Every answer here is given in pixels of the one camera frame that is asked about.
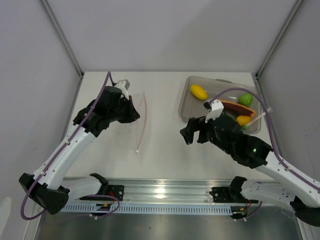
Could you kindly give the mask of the green onion toy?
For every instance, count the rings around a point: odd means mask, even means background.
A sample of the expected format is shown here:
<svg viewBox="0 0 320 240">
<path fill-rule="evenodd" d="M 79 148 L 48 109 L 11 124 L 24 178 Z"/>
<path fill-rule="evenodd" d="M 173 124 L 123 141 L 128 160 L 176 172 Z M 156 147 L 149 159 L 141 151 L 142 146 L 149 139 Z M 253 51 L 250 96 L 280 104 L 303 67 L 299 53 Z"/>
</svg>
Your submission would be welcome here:
<svg viewBox="0 0 320 240">
<path fill-rule="evenodd" d="M 244 126 L 240 126 L 242 130 L 246 130 L 247 128 L 249 128 L 253 123 L 257 122 L 259 119 L 261 119 L 262 117 L 264 117 L 266 115 L 266 112 L 261 113 L 260 115 L 258 115 L 255 119 L 252 119 L 251 117 L 251 122 L 249 122 L 248 124 L 244 125 Z"/>
</svg>

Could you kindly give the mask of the red meat slice toy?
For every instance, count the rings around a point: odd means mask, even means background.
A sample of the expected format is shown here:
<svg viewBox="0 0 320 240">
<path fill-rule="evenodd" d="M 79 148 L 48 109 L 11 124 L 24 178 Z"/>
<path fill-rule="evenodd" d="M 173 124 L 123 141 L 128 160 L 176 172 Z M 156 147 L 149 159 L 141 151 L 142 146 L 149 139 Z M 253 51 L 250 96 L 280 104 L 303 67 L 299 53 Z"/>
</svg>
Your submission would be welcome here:
<svg viewBox="0 0 320 240">
<path fill-rule="evenodd" d="M 221 99 L 220 101 L 227 111 L 233 112 L 237 115 L 249 117 L 254 117 L 256 115 L 256 112 L 253 109 L 244 105 L 223 99 Z"/>
</svg>

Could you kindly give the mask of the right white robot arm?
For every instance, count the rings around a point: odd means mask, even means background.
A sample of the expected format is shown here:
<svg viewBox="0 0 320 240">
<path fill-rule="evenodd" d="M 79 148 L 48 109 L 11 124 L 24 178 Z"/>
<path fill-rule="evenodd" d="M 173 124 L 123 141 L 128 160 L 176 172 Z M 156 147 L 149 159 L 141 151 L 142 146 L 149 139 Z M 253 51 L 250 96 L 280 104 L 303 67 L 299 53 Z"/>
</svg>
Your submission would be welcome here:
<svg viewBox="0 0 320 240">
<path fill-rule="evenodd" d="M 180 130 L 186 144 L 193 143 L 198 132 L 199 144 L 210 142 L 238 164 L 268 175 L 274 185 L 235 176 L 226 194 L 215 189 L 213 199 L 225 203 L 265 202 L 286 208 L 302 222 L 320 225 L 320 183 L 294 169 L 287 161 L 279 161 L 276 151 L 258 137 L 244 134 L 228 116 L 205 121 L 205 117 L 190 118 Z"/>
</svg>

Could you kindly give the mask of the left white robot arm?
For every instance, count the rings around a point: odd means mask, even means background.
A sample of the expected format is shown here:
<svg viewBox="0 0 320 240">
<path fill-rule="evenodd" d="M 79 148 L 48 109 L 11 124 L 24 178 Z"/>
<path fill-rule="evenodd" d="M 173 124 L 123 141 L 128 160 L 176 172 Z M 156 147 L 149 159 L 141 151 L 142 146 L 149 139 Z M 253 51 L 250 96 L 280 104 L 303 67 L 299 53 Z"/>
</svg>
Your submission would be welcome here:
<svg viewBox="0 0 320 240">
<path fill-rule="evenodd" d="M 98 173 L 77 180 L 65 180 L 66 173 L 81 153 L 106 130 L 111 123 L 129 124 L 140 118 L 131 95 L 129 82 L 121 80 L 106 86 L 98 99 L 78 112 L 64 140 L 32 174 L 23 173 L 19 183 L 27 197 L 51 215 L 57 214 L 73 200 L 108 196 L 108 180 Z"/>
</svg>

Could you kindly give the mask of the clear zip top bag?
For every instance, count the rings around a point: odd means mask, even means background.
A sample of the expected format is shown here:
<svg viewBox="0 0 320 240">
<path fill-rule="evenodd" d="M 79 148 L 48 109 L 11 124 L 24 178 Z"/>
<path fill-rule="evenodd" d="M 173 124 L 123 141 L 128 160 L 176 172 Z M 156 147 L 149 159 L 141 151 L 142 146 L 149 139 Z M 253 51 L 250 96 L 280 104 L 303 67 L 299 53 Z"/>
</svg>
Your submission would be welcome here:
<svg viewBox="0 0 320 240">
<path fill-rule="evenodd" d="M 147 125 L 148 105 L 144 92 L 132 96 L 133 106 L 139 114 L 139 119 L 129 124 L 129 149 L 136 155 L 140 152 Z"/>
</svg>

